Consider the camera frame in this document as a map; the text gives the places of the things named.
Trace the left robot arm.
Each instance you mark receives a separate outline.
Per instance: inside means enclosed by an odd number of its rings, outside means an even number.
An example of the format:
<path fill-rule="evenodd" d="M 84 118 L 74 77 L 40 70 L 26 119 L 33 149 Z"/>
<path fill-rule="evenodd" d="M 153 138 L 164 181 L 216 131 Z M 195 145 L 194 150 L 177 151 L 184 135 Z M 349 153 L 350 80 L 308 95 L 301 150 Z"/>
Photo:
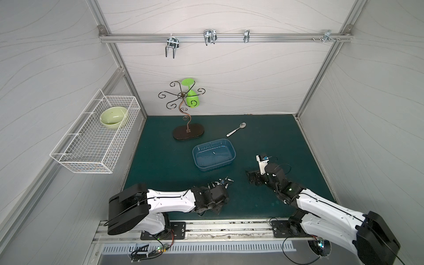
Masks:
<path fill-rule="evenodd" d="M 203 215 L 211 210 L 216 214 L 229 202 L 228 186 L 223 179 L 206 187 L 192 187 L 180 192 L 161 192 L 135 184 L 110 197 L 108 202 L 108 235 L 120 235 L 140 226 L 151 235 L 170 229 L 170 212 Z"/>

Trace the blue plastic storage box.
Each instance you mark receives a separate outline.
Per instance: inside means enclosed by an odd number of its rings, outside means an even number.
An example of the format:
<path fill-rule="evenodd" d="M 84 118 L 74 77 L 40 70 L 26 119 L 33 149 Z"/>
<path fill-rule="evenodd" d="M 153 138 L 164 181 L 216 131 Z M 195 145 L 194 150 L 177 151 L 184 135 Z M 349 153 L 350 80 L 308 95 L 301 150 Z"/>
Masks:
<path fill-rule="evenodd" d="M 206 172 L 232 164 L 236 151 L 230 140 L 218 139 L 195 146 L 192 156 L 196 167 Z"/>

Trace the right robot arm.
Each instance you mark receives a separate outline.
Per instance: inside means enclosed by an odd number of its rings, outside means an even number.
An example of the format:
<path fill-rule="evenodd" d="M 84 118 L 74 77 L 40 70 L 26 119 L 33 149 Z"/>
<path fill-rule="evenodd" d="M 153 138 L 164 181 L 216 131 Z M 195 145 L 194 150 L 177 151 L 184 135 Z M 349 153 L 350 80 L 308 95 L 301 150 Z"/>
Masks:
<path fill-rule="evenodd" d="M 289 218 L 292 235 L 328 240 L 357 255 L 364 265 L 392 265 L 398 260 L 400 243 L 382 216 L 342 207 L 288 180 L 277 164 L 259 164 L 258 171 L 246 173 L 248 180 L 266 185 L 280 201 L 296 208 Z"/>

